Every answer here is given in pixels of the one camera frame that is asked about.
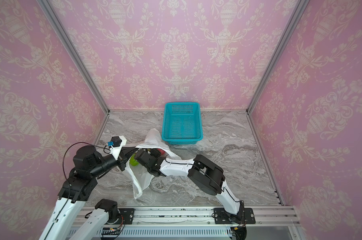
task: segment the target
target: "wire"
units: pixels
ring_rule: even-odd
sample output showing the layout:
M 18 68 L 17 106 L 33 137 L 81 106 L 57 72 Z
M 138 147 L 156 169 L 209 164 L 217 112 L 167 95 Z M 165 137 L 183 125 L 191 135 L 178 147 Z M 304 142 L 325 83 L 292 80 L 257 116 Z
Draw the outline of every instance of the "wire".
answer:
M 242 200 L 238 200 L 238 201 L 234 200 L 234 198 L 232 197 L 232 195 L 230 195 L 229 191 L 228 191 L 227 189 L 225 189 L 225 190 L 226 190 L 226 192 L 229 194 L 229 196 L 233 199 L 234 202 L 241 202 L 241 201 L 242 201 Z
M 235 228 L 235 230 L 233 231 L 233 233 L 235 234 L 236 236 L 236 239 L 238 240 L 244 240 L 247 236 L 247 229 L 245 226 L 243 227 L 240 227 L 240 228 Z
M 97 177 L 97 179 L 102 178 L 102 177 L 103 177 L 103 176 L 105 176 L 108 172 L 110 172 L 110 170 L 109 170 L 109 171 L 107 171 L 107 172 L 105 172 L 105 173 L 104 173 L 104 174 L 102 174 L 101 176 Z
M 198 169 L 198 171 L 201 171 L 201 168 L 199 168 L 199 167 L 197 167 L 197 166 L 195 166 L 194 164 L 190 164 L 190 163 L 177 163 L 177 162 L 168 162 L 166 159 L 165 159 L 165 162 L 167 162 L 167 163 L 170 163 L 170 164 L 179 164 L 179 165 L 193 165 L 195 168 L 197 168 Z M 210 180 L 212 180 L 218 187 L 220 187 L 220 185 L 218 184 L 218 183 L 216 183 L 216 181 L 215 180 L 213 180 L 210 176 L 208 176 L 205 172 L 203 172 L 204 173 L 204 176 L 207 176 L 208 178 L 210 178 Z
M 246 225 L 245 209 L 243 209 L 243 211 L 242 211 L 241 223 L 237 227 L 241 227 L 242 222 L 244 222 L 244 225 L 242 227 L 245 227 L 245 225 Z
M 92 214 L 93 211 L 85 215 L 85 218 L 89 218 L 88 215 Z
M 97 145 L 94 145 L 94 144 L 91 144 L 91 143 L 87 143 L 87 142 L 76 142 L 76 143 L 72 144 L 72 145 L 66 150 L 65 154 L 63 155 L 63 159 L 62 159 L 62 170 L 63 170 L 63 175 L 65 176 L 65 179 L 66 179 L 66 180 L 68 180 L 68 178 L 66 177 L 65 166 L 64 166 L 66 153 L 69 151 L 69 149 L 70 149 L 72 146 L 74 146 L 74 145 L 76 145 L 76 144 L 79 144 L 79 143 L 85 143 L 85 144 L 87 144 L 87 145 L 91 145 L 91 146 L 94 146 L 94 147 L 103 148 L 104 151 L 105 151 L 105 149 L 107 149 L 107 148 L 105 148 L 105 147 L 100 147 L 100 146 L 97 146 Z
M 105 149 L 105 147 L 96 146 L 96 145 L 93 145 L 93 144 L 90 144 L 90 143 L 87 143 L 87 142 L 76 142 L 76 143 L 72 144 L 70 147 L 68 147 L 68 149 L 66 150 L 66 152 L 65 152 L 65 154 L 63 155 L 63 158 L 62 158 L 62 171 L 63 171 L 63 175 L 64 175 L 66 181 L 67 181 L 68 184 L 69 184 L 69 194 L 68 194 L 68 198 L 66 199 L 65 204 L 63 204 L 62 208 L 59 210 L 57 216 L 55 217 L 54 222 L 57 221 L 59 214 L 60 214 L 60 213 L 62 212 L 62 210 L 65 208 L 66 204 L 68 203 L 68 201 L 69 201 L 69 199 L 70 199 L 71 183 L 69 182 L 68 178 L 66 177 L 66 173 L 65 173 L 65 165 L 64 165 L 64 163 L 65 163 L 65 156 L 66 156 L 66 154 L 68 153 L 69 149 L 70 149 L 72 146 L 74 146 L 74 145 L 76 145 L 76 144 L 78 144 L 78 143 L 85 143 L 85 144 L 88 144 L 88 145 L 92 145 L 92 146 L 94 146 L 94 147 L 99 147 L 99 148 Z M 46 240 L 46 238 L 48 237 L 48 235 L 49 235 L 51 229 L 53 228 L 53 226 L 54 226 L 54 223 L 51 225 L 51 227 L 50 227 L 49 231 L 47 232 L 46 237 L 45 237 L 44 240 Z
M 126 224 L 125 224 L 125 225 L 122 227 L 122 229 L 119 231 L 118 236 L 121 235 L 121 233 L 122 233 L 122 231 L 124 230 L 125 226 L 126 226 Z
M 120 228 L 122 226 L 122 224 L 124 223 L 124 216 L 121 215 L 121 217 L 122 217 L 121 225 L 118 228 Z
M 110 154 L 110 149 L 107 149 L 106 147 L 107 147 L 107 145 L 104 146 L 104 153 Z

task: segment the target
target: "white plastic bag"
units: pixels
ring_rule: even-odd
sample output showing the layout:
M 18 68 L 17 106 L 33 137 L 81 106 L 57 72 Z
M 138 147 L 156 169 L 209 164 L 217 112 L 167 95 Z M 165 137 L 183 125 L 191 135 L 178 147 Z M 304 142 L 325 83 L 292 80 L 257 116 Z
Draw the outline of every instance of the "white plastic bag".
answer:
M 145 137 L 145 141 L 139 143 L 126 144 L 124 147 L 136 148 L 160 148 L 169 154 L 168 158 L 174 160 L 181 160 L 181 158 L 170 151 L 169 146 L 162 142 L 161 134 L 155 128 L 150 129 Z M 136 166 L 130 165 L 130 159 L 126 163 L 125 170 L 122 172 L 125 176 L 133 181 L 134 198 L 137 199 L 142 195 L 142 190 L 147 188 L 150 184 L 153 175 L 147 172 L 146 168 L 141 164 Z

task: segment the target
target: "black mounting plate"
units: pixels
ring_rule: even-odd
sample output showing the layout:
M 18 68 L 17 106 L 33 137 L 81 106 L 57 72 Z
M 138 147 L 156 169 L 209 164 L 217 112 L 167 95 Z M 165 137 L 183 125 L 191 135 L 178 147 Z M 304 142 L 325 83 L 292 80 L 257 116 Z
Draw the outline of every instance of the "black mounting plate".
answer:
M 213 209 L 213 216 L 216 216 L 216 214 L 217 214 L 217 217 L 214 218 L 214 222 L 216 224 L 231 224 L 232 223 L 229 220 L 229 215 L 225 211 L 224 208 Z M 244 208 L 244 218 L 245 218 L 246 224 L 255 224 L 253 209 Z
M 127 224 L 127 225 L 131 225 L 133 223 L 133 216 L 134 216 L 134 209 L 118 209 L 119 212 L 121 213 L 121 215 L 124 217 L 124 223 L 123 224 Z M 121 224 L 121 221 L 122 221 L 122 218 L 119 218 L 117 220 L 116 225 L 120 225 Z

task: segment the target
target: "green fruit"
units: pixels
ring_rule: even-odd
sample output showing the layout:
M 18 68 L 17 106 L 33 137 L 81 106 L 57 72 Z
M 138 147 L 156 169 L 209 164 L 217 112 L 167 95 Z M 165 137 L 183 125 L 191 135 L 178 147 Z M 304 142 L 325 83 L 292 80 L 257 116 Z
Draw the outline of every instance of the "green fruit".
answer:
M 133 153 L 133 155 L 130 158 L 130 164 L 131 166 L 137 166 L 139 164 L 139 162 L 137 162 L 137 160 L 134 159 L 135 153 Z

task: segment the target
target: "wall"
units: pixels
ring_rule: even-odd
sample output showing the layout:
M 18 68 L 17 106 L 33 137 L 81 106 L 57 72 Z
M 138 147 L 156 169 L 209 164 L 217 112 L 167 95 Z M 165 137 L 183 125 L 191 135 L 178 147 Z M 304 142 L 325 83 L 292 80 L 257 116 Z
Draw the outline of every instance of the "wall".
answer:
M 37 2 L 0 1 L 1 239 L 39 237 L 64 152 L 93 142 L 104 116 Z
M 111 109 L 246 109 L 297 0 L 50 0 Z
M 252 113 L 308 239 L 362 239 L 362 0 L 311 0 Z

